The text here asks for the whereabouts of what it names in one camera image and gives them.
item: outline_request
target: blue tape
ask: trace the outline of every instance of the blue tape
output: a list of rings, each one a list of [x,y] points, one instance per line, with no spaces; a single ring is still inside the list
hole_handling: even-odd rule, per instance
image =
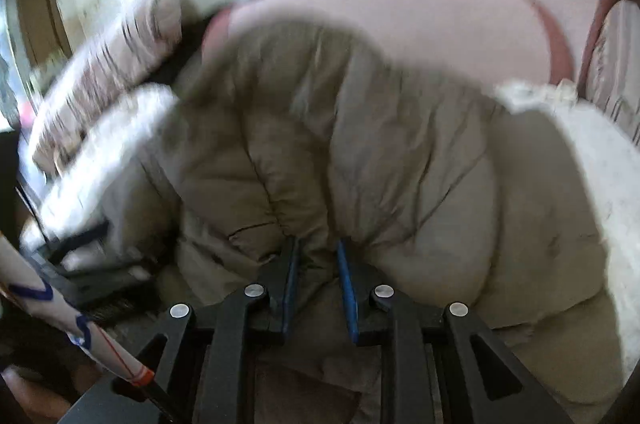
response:
[[[342,303],[344,304],[344,315],[347,318],[347,328],[353,343],[358,342],[358,304],[353,292],[351,283],[351,273],[349,263],[342,241],[338,242],[338,273],[342,284]]]
[[[296,285],[298,283],[298,266],[300,264],[300,249],[298,243],[294,243],[292,255],[289,261],[289,272],[287,273],[287,284],[282,300],[282,331],[285,336],[289,335],[289,325],[295,312]]]
[[[89,321],[90,319],[84,314],[78,314],[78,316],[76,316],[76,326],[82,331],[82,337],[78,338],[75,336],[69,336],[69,340],[73,344],[76,344],[85,350],[91,350],[91,331],[89,330]]]
[[[53,299],[53,289],[46,281],[42,280],[42,282],[44,283],[44,290],[32,289],[31,287],[16,285],[15,283],[10,283],[8,288],[9,292],[20,298],[51,301]]]

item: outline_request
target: pink pillow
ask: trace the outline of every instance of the pink pillow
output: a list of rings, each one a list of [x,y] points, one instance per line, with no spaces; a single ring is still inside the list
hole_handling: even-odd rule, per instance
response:
[[[536,10],[540,21],[546,29],[549,38],[549,52],[551,54],[551,72],[549,83],[558,85],[560,81],[574,79],[574,59],[566,40],[566,36],[558,21],[537,0],[529,0]]]
[[[202,39],[202,60],[207,61],[229,36],[229,22],[231,21],[232,7],[220,11],[211,19]]]
[[[607,13],[619,0],[537,0],[564,33],[574,59],[574,81],[584,90],[593,48]]]

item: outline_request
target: brown fabric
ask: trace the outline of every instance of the brown fabric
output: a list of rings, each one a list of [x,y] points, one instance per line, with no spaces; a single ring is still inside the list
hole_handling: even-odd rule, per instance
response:
[[[32,68],[59,50],[71,55],[56,0],[16,0],[20,33]]]
[[[622,0],[607,15],[591,59],[586,98],[640,143],[640,8]]]
[[[139,0],[89,40],[38,111],[29,142],[36,165],[49,175],[64,168],[102,112],[158,67],[180,37],[179,0]]]
[[[356,412],[358,397],[344,388],[264,362],[255,375],[255,424],[344,424]],[[295,396],[283,400],[287,393]]]
[[[619,390],[615,325],[584,347],[563,341],[554,319],[597,295],[612,307],[579,172],[543,114],[512,117],[461,80],[391,65],[351,32],[305,22],[243,34],[183,90],[106,193],[108,247],[153,252],[151,236],[179,225],[178,268],[210,304],[254,280],[284,235],[305,238],[292,337],[259,358],[271,407],[297,400],[295,371],[360,394],[357,422],[376,421],[380,358],[348,338],[334,253],[343,235],[418,302],[462,301],[494,327],[530,325],[520,353],[552,348],[580,365],[581,378],[544,357],[527,365],[568,401]],[[585,324],[596,334],[600,321]],[[535,348],[539,324],[546,344]],[[309,401],[306,413],[326,408]],[[264,422],[314,422],[279,418]]]

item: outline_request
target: black gripper frame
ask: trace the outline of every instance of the black gripper frame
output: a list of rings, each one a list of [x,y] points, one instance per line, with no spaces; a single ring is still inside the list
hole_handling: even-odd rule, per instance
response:
[[[283,344],[295,310],[300,242],[289,237],[258,279],[221,303],[183,317],[162,317],[134,355],[156,372],[159,388],[187,422],[252,424],[253,353]],[[60,424],[164,424],[160,410],[124,381],[107,375],[87,391]]]
[[[382,424],[436,422],[429,348],[447,424],[572,424],[472,310],[420,305],[388,289],[389,280],[358,260],[348,240],[338,243],[337,255],[351,339],[382,348]]]

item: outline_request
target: pink cushion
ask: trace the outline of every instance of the pink cushion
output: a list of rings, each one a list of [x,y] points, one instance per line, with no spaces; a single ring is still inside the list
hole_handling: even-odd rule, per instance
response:
[[[558,21],[574,58],[574,81],[584,86],[587,70],[607,13],[619,0],[537,0]]]
[[[542,4],[537,0],[529,1],[544,24],[546,35],[549,38],[549,51],[551,51],[551,77],[549,83],[558,85],[564,79],[573,80],[574,58],[571,55],[569,44],[564,32],[562,32],[562,28]]]
[[[214,16],[202,38],[202,58],[208,59],[211,54],[225,43],[229,36],[229,22],[231,21],[232,8],[220,11]]]
[[[550,79],[548,36],[528,0],[259,0],[232,12],[229,32],[276,18],[359,29],[388,58],[448,68],[482,84]],[[205,40],[204,58],[207,46]]]
[[[607,15],[591,59],[586,97],[640,143],[640,8],[622,0]]]

